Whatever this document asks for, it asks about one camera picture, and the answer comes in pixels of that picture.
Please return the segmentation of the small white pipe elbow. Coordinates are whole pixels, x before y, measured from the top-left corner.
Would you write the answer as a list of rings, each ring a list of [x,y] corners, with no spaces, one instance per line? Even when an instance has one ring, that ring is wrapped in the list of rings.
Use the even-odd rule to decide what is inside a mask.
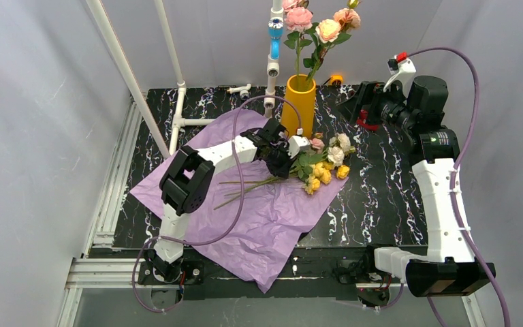
[[[248,98],[250,98],[251,87],[252,87],[252,84],[248,83],[248,84],[246,84],[244,86],[240,86],[240,87],[237,87],[237,86],[229,87],[226,92],[229,94],[238,94],[239,99],[242,102],[244,102],[244,101],[248,100]]]

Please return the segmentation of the white PVC pipe frame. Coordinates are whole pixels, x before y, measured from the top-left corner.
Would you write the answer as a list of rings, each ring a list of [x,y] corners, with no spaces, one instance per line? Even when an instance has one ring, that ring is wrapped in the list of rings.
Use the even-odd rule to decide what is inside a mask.
[[[187,125],[183,104],[160,130],[144,92],[221,84],[265,85],[268,23],[280,1],[87,1],[86,6],[163,157]]]

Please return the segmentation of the red printed ribbon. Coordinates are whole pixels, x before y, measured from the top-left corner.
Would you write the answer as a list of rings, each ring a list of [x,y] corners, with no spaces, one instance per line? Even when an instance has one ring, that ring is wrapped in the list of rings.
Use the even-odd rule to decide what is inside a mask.
[[[356,120],[356,123],[363,127],[364,129],[368,131],[377,131],[379,128],[379,125],[370,125],[366,122],[368,116],[368,112],[364,109],[360,110],[360,113],[358,115],[358,118]]]

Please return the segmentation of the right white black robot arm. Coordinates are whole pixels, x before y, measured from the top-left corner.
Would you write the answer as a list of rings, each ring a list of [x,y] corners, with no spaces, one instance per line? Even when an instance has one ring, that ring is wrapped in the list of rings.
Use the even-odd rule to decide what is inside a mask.
[[[428,248],[418,255],[390,245],[369,245],[362,258],[342,268],[343,282],[378,274],[406,283],[416,297],[468,296],[496,274],[481,264],[468,242],[470,229],[451,174],[460,155],[455,132],[442,123],[448,88],[434,76],[418,76],[408,95],[395,82],[366,81],[339,106],[351,122],[374,131],[397,127],[409,141],[409,162],[419,185],[427,223]]]

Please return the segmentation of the pink paper flower bouquet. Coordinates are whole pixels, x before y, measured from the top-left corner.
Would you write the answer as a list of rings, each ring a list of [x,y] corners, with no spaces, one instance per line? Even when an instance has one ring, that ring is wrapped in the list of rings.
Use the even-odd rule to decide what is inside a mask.
[[[247,181],[244,192],[294,178],[303,184],[308,195],[313,195],[321,186],[329,185],[333,178],[344,180],[348,177],[350,167],[345,164],[345,160],[357,149],[347,134],[336,133],[326,141],[322,133],[316,133],[309,142],[310,149],[297,156],[285,177],[272,176],[261,181]]]

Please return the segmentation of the yellow cylindrical vase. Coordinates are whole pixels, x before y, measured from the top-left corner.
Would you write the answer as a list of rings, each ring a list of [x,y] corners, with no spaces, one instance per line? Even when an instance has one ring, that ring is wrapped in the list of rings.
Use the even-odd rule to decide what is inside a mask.
[[[311,138],[315,119],[316,82],[306,74],[291,76],[286,85],[285,99],[281,113],[281,125],[289,136],[296,135],[301,118],[302,135]]]

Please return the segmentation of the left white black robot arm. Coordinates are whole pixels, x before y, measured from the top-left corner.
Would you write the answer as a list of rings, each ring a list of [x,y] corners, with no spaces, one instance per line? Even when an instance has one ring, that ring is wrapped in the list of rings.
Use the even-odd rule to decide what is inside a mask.
[[[261,160],[271,175],[285,178],[297,157],[309,147],[308,139],[299,131],[285,137],[285,127],[276,119],[216,146],[182,147],[159,182],[163,218],[155,246],[144,250],[144,259],[168,266],[182,257],[191,214],[204,203],[215,175]]]

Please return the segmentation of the pink rose flower stem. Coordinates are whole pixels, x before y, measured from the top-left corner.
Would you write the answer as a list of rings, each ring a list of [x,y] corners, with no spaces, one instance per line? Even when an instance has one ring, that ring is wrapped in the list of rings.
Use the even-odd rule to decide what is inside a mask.
[[[308,9],[309,1],[284,0],[282,9],[285,15],[285,27],[287,29],[287,39],[284,41],[286,47],[296,53],[296,90],[308,91],[311,88],[309,82],[311,73],[305,78],[300,77],[300,64],[312,70],[315,60],[312,57],[301,59],[301,52],[304,48],[313,45],[313,37],[308,31],[313,28],[313,13]]]

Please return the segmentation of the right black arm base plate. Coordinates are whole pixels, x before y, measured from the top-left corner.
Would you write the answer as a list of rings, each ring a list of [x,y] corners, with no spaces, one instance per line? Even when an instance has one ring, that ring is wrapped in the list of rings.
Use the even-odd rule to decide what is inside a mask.
[[[384,287],[391,283],[402,283],[402,280],[390,272],[375,267],[373,259],[364,256],[357,260],[343,259],[332,269],[333,275],[342,284],[378,283]]]

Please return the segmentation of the purple pink wrapping paper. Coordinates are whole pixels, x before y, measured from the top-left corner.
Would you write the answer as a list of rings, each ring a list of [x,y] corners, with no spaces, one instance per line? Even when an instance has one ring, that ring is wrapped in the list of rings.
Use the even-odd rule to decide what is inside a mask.
[[[187,145],[201,149],[232,139],[234,117],[234,110],[222,114]],[[262,127],[266,121],[261,114],[244,109],[238,116],[236,131],[240,133]],[[160,219],[163,217],[163,201],[159,181],[171,164],[172,157],[130,191]],[[270,176],[262,161],[241,166],[244,181],[261,181]],[[349,178],[340,180],[332,173],[331,179],[328,185],[322,185],[313,195],[308,195],[303,188],[304,183],[296,180],[258,187],[246,193],[244,207],[234,229],[220,241],[194,249],[240,279],[255,281],[261,292],[266,293],[283,270],[300,235],[315,227]],[[233,167],[214,176],[203,205],[191,214],[185,237],[174,237],[205,241],[228,229],[236,216],[239,201],[234,200],[217,210],[214,207],[226,201],[226,194],[239,191],[239,185],[219,184],[223,181],[239,181],[238,170]]]

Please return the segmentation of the blue pipe valve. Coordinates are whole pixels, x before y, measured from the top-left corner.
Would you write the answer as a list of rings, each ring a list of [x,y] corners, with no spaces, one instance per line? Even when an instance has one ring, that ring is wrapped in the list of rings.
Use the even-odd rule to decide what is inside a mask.
[[[271,18],[268,21],[268,35],[270,37],[270,58],[277,60],[279,58],[279,47],[283,36],[284,21],[282,18]]]

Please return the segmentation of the peach rose flower stem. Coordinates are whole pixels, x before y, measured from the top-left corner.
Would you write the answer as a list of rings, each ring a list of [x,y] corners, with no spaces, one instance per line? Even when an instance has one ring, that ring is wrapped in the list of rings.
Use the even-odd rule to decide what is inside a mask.
[[[305,86],[311,85],[317,71],[323,65],[327,53],[351,38],[351,33],[361,27],[361,17],[357,8],[361,1],[348,1],[347,6],[334,13],[332,18],[314,23],[305,34],[310,37],[311,45],[315,47],[309,58],[303,59],[308,74]]]

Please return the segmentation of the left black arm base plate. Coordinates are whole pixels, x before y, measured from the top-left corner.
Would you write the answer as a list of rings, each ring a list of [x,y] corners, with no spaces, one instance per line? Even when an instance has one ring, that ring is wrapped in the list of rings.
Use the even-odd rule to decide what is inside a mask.
[[[197,260],[142,261],[136,281],[139,285],[199,285],[204,282],[204,263]]]

